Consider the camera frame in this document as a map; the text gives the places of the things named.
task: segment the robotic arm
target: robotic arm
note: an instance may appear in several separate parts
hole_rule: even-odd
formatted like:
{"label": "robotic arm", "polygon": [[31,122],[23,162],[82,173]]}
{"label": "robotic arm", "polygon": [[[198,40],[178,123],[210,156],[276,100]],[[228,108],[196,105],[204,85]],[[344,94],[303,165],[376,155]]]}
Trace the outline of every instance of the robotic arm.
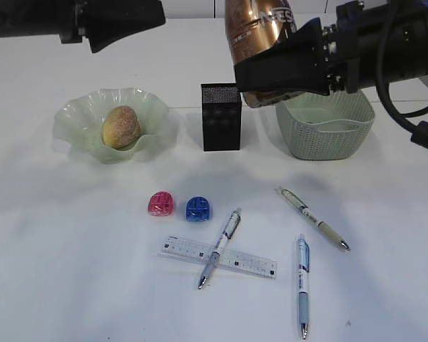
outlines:
{"label": "robotic arm", "polygon": [[407,118],[428,108],[401,114],[389,96],[389,84],[428,75],[428,2],[392,0],[369,10],[353,1],[337,7],[337,23],[322,28],[313,19],[286,41],[235,65],[240,91],[355,93],[376,85],[390,116],[428,148],[428,123]]}
{"label": "robotic arm", "polygon": [[58,34],[89,39],[92,52],[165,23],[159,0],[0,0],[0,37]]}
{"label": "robotic arm", "polygon": [[[282,91],[329,95],[375,85],[390,116],[428,148],[428,123],[401,114],[389,84],[428,75],[428,0],[390,0],[364,10],[353,1],[337,7],[337,23],[313,19],[286,40],[235,65],[241,92]],[[125,36],[165,23],[159,0],[0,0],[0,37],[58,34],[62,43],[89,39],[95,53]]]}

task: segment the green plastic basket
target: green plastic basket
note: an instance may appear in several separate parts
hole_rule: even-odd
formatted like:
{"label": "green plastic basket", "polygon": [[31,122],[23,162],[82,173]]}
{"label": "green plastic basket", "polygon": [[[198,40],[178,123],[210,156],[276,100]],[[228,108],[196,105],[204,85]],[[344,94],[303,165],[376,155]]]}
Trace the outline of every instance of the green plastic basket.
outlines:
{"label": "green plastic basket", "polygon": [[290,152],[303,160],[339,160],[365,141],[375,113],[360,91],[321,96],[306,93],[276,107],[277,121]]}

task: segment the brown can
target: brown can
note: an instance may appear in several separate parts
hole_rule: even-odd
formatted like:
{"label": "brown can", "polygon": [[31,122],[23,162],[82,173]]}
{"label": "brown can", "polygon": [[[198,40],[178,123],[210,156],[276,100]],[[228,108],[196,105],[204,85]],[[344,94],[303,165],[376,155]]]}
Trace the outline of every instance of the brown can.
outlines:
{"label": "brown can", "polygon": [[[287,0],[226,0],[225,32],[233,63],[239,63],[296,32]],[[272,105],[293,97],[285,92],[248,92],[244,100],[251,108]]]}

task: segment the glass bowl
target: glass bowl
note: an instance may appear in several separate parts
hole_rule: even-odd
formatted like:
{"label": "glass bowl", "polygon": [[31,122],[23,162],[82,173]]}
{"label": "glass bowl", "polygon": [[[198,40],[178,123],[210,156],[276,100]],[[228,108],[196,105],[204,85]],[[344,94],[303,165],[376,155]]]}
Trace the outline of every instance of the glass bowl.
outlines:
{"label": "glass bowl", "polygon": [[[141,136],[132,144],[115,150],[103,143],[103,122],[114,107],[128,105],[135,110],[141,124]],[[56,113],[53,137],[70,143],[101,162],[131,159],[136,152],[148,149],[164,138],[168,131],[169,108],[160,98],[137,88],[101,89],[75,98]]]}

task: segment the pen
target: pen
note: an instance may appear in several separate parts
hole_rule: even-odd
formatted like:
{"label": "pen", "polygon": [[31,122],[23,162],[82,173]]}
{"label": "pen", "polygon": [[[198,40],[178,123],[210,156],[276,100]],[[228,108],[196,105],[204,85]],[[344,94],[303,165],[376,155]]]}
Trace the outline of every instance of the pen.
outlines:
{"label": "pen", "polygon": [[305,215],[322,234],[324,234],[331,242],[344,251],[349,251],[350,247],[347,242],[331,228],[327,223],[320,221],[316,216],[311,213],[307,205],[298,198],[293,192],[279,187],[279,193],[289,202],[296,207],[303,215]]}
{"label": "pen", "polygon": [[303,340],[309,329],[309,246],[303,234],[298,239],[298,328]]}
{"label": "pen", "polygon": [[228,223],[223,229],[222,234],[215,244],[214,251],[209,257],[208,264],[205,266],[203,272],[200,275],[200,281],[198,282],[198,289],[201,290],[205,284],[209,281],[210,277],[213,275],[214,269],[219,261],[220,253],[222,249],[227,245],[228,240],[230,240],[235,233],[236,228],[238,227],[241,221],[241,209],[237,208],[234,212],[232,212]]}

